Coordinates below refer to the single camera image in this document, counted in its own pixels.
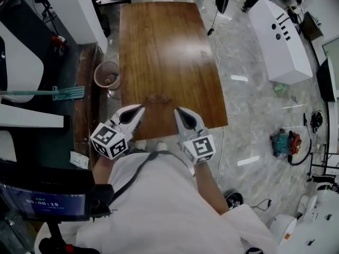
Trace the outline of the black monitor stand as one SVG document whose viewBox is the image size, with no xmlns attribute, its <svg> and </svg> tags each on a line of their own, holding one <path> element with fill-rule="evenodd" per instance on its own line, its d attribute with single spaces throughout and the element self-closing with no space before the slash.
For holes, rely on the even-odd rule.
<svg viewBox="0 0 339 254">
<path fill-rule="evenodd" d="M 61 235 L 58 223 L 47 222 L 51 237 L 43 238 L 38 247 L 41 254 L 100 254 L 93 248 L 81 248 L 67 244 Z"/>
</svg>

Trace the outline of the brown-framed eyeglasses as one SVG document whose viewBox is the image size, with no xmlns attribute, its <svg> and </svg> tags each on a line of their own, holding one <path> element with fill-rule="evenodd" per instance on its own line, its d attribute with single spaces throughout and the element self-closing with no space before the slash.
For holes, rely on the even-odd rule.
<svg viewBox="0 0 339 254">
<path fill-rule="evenodd" d="M 166 94 L 161 94 L 161 95 L 151 94 L 146 97 L 146 100 L 153 104 L 167 103 L 167 102 L 170 102 L 172 99 L 173 98 L 171 96 L 166 95 Z"/>
</svg>

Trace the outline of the person's left forearm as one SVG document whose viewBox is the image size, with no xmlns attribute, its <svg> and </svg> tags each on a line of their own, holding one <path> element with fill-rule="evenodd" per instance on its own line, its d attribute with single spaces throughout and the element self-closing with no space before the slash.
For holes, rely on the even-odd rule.
<svg viewBox="0 0 339 254">
<path fill-rule="evenodd" d="M 100 156 L 92 170 L 93 178 L 96 184 L 107 184 L 115 164 L 115 160 L 111 160 L 105 156 Z"/>
</svg>

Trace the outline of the person's right forearm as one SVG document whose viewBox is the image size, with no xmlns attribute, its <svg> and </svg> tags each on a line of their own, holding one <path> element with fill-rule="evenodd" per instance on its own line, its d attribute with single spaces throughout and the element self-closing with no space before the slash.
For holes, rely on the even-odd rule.
<svg viewBox="0 0 339 254">
<path fill-rule="evenodd" d="M 212 172 L 206 162 L 194 165 L 198 192 L 202 198 L 219 214 L 229 211 L 223 193 L 219 189 Z"/>
</svg>

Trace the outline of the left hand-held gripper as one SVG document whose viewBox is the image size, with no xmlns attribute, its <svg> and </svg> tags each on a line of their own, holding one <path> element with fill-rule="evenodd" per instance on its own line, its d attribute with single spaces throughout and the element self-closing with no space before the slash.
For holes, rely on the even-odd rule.
<svg viewBox="0 0 339 254">
<path fill-rule="evenodd" d="M 100 123 L 90 136 L 94 149 L 109 159 L 115 159 L 128 149 L 128 142 L 144 117 L 145 107 L 134 104 L 122 107 Z"/>
</svg>

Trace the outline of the long white cabinet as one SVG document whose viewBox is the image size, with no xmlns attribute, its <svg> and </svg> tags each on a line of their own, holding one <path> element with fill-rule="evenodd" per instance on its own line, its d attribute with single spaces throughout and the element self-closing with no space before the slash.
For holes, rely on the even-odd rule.
<svg viewBox="0 0 339 254">
<path fill-rule="evenodd" d="M 313 77 L 301 38 L 286 11 L 258 0 L 248 11 L 270 81 L 292 85 Z"/>
</svg>

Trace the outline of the green flat mop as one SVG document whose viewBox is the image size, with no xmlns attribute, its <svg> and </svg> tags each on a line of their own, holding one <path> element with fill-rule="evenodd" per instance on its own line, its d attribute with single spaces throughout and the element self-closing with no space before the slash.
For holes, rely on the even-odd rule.
<svg viewBox="0 0 339 254">
<path fill-rule="evenodd" d="M 74 99 L 82 99 L 85 96 L 85 87 L 71 87 L 58 89 L 57 86 L 53 86 L 52 90 L 13 90 L 13 91 L 0 91 L 0 95 L 8 96 L 46 96 L 51 95 L 53 101 L 66 101 Z"/>
</svg>

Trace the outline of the black round device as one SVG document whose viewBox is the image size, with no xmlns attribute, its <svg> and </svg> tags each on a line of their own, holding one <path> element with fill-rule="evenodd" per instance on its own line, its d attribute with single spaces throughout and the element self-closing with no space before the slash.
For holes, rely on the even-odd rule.
<svg viewBox="0 0 339 254">
<path fill-rule="evenodd" d="M 323 113 L 319 111 L 314 111 L 311 116 L 311 123 L 310 125 L 313 128 L 319 128 L 323 123 Z"/>
</svg>

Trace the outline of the white paper label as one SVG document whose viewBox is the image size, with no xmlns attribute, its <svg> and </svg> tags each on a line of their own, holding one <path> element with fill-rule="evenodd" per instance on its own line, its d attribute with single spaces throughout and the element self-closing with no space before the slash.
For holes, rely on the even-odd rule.
<svg viewBox="0 0 339 254">
<path fill-rule="evenodd" d="M 89 158 L 87 156 L 84 156 L 80 153 L 71 151 L 70 152 L 70 163 L 82 168 L 82 169 L 87 169 L 88 168 L 88 161 Z"/>
</svg>

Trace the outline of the person's white shirt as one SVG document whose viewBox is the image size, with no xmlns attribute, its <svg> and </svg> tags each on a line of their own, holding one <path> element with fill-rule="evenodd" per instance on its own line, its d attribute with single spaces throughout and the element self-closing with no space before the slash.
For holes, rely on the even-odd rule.
<svg viewBox="0 0 339 254">
<path fill-rule="evenodd" d="M 127 190 L 109 216 L 60 224 L 67 244 L 100 254 L 277 254 L 273 235 L 247 204 L 219 215 L 198 192 L 194 169 L 171 153 L 122 157 L 108 184 Z"/>
</svg>

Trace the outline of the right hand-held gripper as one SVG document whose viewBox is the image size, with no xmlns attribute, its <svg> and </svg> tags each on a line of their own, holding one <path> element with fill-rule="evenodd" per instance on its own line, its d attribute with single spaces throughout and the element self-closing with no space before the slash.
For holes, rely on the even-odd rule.
<svg viewBox="0 0 339 254">
<path fill-rule="evenodd" d="M 180 147 L 189 162 L 196 165 L 210 160 L 215 155 L 215 143 L 209 130 L 204 130 L 201 116 L 188 108 L 176 108 L 174 117 Z"/>
</svg>

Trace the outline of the black monitor screen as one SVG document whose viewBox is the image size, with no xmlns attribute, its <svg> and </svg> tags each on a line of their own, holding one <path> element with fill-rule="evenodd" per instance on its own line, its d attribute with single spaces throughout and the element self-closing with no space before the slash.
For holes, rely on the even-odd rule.
<svg viewBox="0 0 339 254">
<path fill-rule="evenodd" d="M 113 195 L 113 187 L 96 184 L 89 170 L 0 159 L 0 197 L 27 220 L 59 223 L 107 216 Z"/>
</svg>

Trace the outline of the white rounded appliance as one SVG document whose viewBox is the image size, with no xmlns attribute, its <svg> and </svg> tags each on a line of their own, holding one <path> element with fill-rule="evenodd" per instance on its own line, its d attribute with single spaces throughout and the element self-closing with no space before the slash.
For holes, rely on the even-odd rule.
<svg viewBox="0 0 339 254">
<path fill-rule="evenodd" d="M 0 131 L 0 158 L 16 162 L 14 142 L 8 131 Z"/>
</svg>

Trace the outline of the large white machine housing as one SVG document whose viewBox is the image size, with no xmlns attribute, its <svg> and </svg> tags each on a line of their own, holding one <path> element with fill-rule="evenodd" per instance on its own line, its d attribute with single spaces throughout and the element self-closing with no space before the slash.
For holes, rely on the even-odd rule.
<svg viewBox="0 0 339 254">
<path fill-rule="evenodd" d="M 5 62 L 7 86 L 5 90 L 38 90 L 44 66 L 42 61 L 0 22 L 0 41 L 4 51 L 0 61 Z M 64 128 L 66 116 L 31 111 L 1 103 L 0 126 L 16 128 Z"/>
</svg>

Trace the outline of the black metal frame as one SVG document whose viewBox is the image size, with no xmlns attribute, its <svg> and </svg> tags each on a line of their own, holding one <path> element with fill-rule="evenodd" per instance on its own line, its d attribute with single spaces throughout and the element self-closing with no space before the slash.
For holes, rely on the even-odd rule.
<svg viewBox="0 0 339 254">
<path fill-rule="evenodd" d="M 323 169 L 323 175 L 327 175 L 328 173 L 339 175 L 339 152 L 329 152 L 329 149 L 326 145 L 324 145 L 324 148 L 322 149 L 320 156 L 323 156 L 320 160 L 319 164 L 315 164 L 313 159 L 315 157 L 314 153 L 310 153 L 311 159 L 310 159 L 310 165 L 309 170 L 307 172 L 307 175 L 310 177 L 311 172 L 313 168 L 322 168 Z"/>
</svg>

